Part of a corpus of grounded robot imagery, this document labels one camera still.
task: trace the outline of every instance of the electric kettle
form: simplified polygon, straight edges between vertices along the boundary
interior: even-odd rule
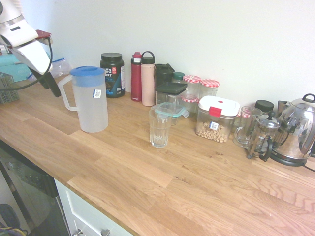
[[[315,140],[315,95],[308,93],[291,102],[278,122],[270,158],[288,166],[304,165]]]

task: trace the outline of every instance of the plastic bag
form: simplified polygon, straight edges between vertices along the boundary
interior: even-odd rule
[[[71,66],[65,60],[65,58],[60,58],[52,62],[53,69],[50,72],[53,78],[58,78],[61,75],[67,75],[70,73]],[[31,82],[36,80],[36,77],[33,74],[30,74],[27,79]]]

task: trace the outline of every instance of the cabinet handle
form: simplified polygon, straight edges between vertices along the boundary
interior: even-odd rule
[[[109,235],[110,235],[110,230],[102,230],[102,231],[100,232],[100,234],[101,234],[102,236],[109,236]]]
[[[78,236],[83,234],[82,230],[78,229],[78,232],[76,234],[72,234],[72,236]]]

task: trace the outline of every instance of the dish rack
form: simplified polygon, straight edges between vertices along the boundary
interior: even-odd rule
[[[13,85],[13,76],[0,72],[0,88],[11,88]],[[8,103],[19,99],[17,91],[0,91],[0,103]]]

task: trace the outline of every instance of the protein powder tub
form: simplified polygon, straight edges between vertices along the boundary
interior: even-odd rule
[[[106,96],[116,98],[125,94],[125,63],[120,53],[103,53],[100,67],[105,70]]]

